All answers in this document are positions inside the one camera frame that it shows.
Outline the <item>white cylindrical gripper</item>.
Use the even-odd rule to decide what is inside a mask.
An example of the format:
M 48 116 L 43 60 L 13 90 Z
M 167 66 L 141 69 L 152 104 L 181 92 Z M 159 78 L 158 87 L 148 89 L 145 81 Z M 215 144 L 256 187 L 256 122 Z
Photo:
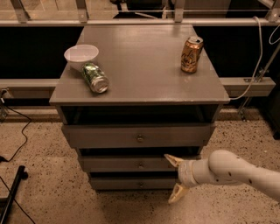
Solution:
M 175 157 L 170 154 L 164 154 L 164 157 L 175 167 L 178 168 L 178 179 L 181 182 L 173 187 L 168 203 L 178 202 L 192 188 L 198 185 L 198 182 L 193 176 L 193 160 L 184 160 L 180 157 Z

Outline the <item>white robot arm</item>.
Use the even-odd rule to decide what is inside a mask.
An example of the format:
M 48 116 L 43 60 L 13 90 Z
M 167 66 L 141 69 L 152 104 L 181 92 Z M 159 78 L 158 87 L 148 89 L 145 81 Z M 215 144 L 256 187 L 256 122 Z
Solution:
M 253 165 L 233 152 L 216 150 L 201 160 L 183 159 L 165 154 L 178 169 L 179 182 L 173 187 L 168 203 L 184 197 L 192 187 L 247 184 L 276 201 L 280 201 L 280 173 Z

